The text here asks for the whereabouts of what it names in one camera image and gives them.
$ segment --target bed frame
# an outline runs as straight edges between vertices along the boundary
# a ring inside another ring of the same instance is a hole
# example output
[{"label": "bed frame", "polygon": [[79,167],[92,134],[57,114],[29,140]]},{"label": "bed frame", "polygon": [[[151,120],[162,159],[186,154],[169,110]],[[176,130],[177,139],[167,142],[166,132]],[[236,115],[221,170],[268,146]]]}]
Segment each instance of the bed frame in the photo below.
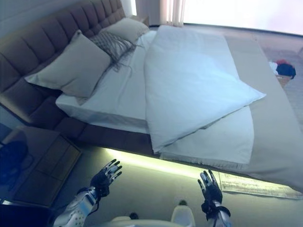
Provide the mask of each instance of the bed frame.
[{"label": "bed frame", "polygon": [[84,0],[0,39],[0,104],[25,125],[59,131],[72,140],[152,156],[149,135],[71,118],[55,104],[60,90],[24,80],[54,61],[76,30],[91,37],[124,17],[120,0]]}]

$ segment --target curtain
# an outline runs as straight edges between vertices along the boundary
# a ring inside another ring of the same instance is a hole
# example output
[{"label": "curtain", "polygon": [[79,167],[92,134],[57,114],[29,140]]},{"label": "curtain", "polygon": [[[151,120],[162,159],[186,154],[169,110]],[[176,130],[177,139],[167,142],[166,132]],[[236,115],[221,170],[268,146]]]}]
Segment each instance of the curtain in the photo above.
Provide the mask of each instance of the curtain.
[{"label": "curtain", "polygon": [[162,25],[183,26],[185,0],[160,0]]}]

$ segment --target floor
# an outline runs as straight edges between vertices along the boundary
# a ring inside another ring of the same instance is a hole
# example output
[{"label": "floor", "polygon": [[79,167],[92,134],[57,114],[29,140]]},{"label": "floor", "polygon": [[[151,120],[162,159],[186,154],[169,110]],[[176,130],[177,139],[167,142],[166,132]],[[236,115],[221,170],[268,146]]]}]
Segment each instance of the floor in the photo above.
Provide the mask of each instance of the floor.
[{"label": "floor", "polygon": [[[303,61],[298,52],[303,38],[238,29],[188,26],[215,34],[254,38],[269,59],[286,58],[297,70],[297,76],[285,86],[285,92],[302,124]],[[99,211],[89,216],[85,226],[110,221],[116,216],[137,212],[142,219],[170,220],[181,199],[192,209],[196,226],[206,226],[201,211],[202,194],[196,180],[200,168],[163,160],[150,159],[109,149],[79,144],[83,155],[57,197],[54,208],[70,202],[77,190],[89,185],[92,176],[113,158],[121,160],[123,174],[110,186],[110,194],[100,202]],[[231,211],[234,227],[303,226],[303,200],[281,199],[240,193],[223,193],[223,205]]]}]

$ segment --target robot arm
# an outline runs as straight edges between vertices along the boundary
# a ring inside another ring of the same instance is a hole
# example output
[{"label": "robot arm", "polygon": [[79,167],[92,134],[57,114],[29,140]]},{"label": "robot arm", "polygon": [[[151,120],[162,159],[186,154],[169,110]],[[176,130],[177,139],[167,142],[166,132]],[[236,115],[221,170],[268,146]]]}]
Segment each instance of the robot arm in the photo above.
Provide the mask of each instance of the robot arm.
[{"label": "robot arm", "polygon": [[230,216],[231,213],[226,207],[223,207],[222,199],[223,195],[218,186],[218,183],[211,170],[208,170],[211,176],[208,176],[207,172],[204,171],[200,174],[202,182],[198,180],[202,194],[205,198],[204,203],[201,205],[202,211],[206,214],[206,219],[209,221],[212,227],[231,227]]},{"label": "robot arm", "polygon": [[110,184],[121,175],[122,172],[115,174],[122,168],[118,166],[119,163],[116,159],[112,160],[92,178],[89,188],[80,189],[65,211],[56,218],[53,226],[82,227],[86,217],[99,208],[101,198],[109,194]]}]

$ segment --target white pillow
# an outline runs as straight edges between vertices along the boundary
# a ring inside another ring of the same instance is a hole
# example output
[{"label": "white pillow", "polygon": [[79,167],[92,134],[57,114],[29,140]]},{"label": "white pillow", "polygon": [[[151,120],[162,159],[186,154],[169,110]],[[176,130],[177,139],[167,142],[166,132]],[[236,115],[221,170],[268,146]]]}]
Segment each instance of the white pillow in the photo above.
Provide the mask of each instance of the white pillow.
[{"label": "white pillow", "polygon": [[106,31],[135,44],[140,36],[149,31],[149,28],[139,21],[123,18],[106,28]]},{"label": "white pillow", "polygon": [[88,98],[110,61],[108,54],[78,30],[58,58],[25,80],[70,96]]}]

